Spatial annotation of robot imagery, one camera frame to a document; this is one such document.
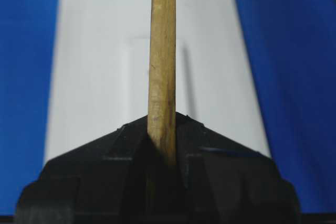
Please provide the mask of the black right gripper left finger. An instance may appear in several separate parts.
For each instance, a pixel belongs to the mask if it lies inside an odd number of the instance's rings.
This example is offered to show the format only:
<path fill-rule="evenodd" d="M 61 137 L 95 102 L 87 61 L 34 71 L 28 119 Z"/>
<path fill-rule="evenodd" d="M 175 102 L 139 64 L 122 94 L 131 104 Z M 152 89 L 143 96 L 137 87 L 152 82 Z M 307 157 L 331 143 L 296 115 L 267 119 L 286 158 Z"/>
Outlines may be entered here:
<path fill-rule="evenodd" d="M 146 121 L 49 160 L 23 189 L 16 223 L 156 223 L 145 211 Z"/>

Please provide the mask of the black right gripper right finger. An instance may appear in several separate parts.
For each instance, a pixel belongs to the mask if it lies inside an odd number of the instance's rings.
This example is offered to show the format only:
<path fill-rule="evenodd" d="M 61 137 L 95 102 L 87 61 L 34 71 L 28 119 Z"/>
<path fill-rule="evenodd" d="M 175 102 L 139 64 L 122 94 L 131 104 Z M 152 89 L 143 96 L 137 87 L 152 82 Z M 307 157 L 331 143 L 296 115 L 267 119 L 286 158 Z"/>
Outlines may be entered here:
<path fill-rule="evenodd" d="M 296 191 L 270 158 L 180 113 L 176 148 L 189 223 L 300 223 Z"/>

